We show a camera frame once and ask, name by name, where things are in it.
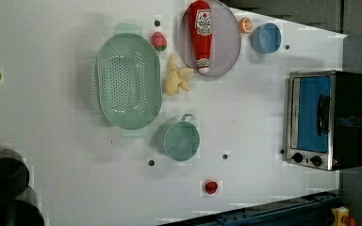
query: bottle label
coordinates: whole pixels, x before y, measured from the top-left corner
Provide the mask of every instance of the bottle label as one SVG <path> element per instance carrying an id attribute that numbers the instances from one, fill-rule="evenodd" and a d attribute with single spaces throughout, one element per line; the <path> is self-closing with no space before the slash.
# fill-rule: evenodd
<path id="1" fill-rule="evenodd" d="M 198 9 L 195 28 L 199 35 L 208 36 L 213 33 L 210 9 Z"/>

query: oven handle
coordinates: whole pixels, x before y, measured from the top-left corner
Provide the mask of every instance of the oven handle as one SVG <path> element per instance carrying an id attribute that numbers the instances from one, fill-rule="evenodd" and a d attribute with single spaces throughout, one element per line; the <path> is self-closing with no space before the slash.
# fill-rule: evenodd
<path id="1" fill-rule="evenodd" d="M 330 97 L 321 95 L 317 106 L 317 132 L 319 136 L 327 135 L 329 124 Z"/>

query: purple plate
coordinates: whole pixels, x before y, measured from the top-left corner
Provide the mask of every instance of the purple plate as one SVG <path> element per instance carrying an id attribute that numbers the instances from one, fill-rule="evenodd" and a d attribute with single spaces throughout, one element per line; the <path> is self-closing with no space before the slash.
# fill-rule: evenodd
<path id="1" fill-rule="evenodd" d="M 211 8 L 213 38 L 211 41 L 210 70 L 203 75 L 219 76 L 227 73 L 237 62 L 240 51 L 240 33 L 234 13 L 222 2 L 206 0 Z M 184 13 L 178 33 L 178 45 L 185 63 L 196 72 L 195 54 L 189 33 L 188 11 Z"/>

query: small blue bowl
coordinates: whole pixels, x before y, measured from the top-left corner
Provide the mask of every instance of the small blue bowl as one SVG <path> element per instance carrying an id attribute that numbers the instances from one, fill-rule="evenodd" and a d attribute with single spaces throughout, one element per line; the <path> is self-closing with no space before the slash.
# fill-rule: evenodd
<path id="1" fill-rule="evenodd" d="M 271 54 L 281 46 L 281 32 L 277 25 L 266 23 L 252 33 L 252 46 L 260 54 Z"/>

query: oven door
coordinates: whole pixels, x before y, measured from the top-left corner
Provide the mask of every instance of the oven door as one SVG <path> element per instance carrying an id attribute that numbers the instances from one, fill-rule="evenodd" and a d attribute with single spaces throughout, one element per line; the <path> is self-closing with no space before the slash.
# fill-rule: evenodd
<path id="1" fill-rule="evenodd" d="M 328 152 L 330 76 L 293 78 L 291 148 Z"/>

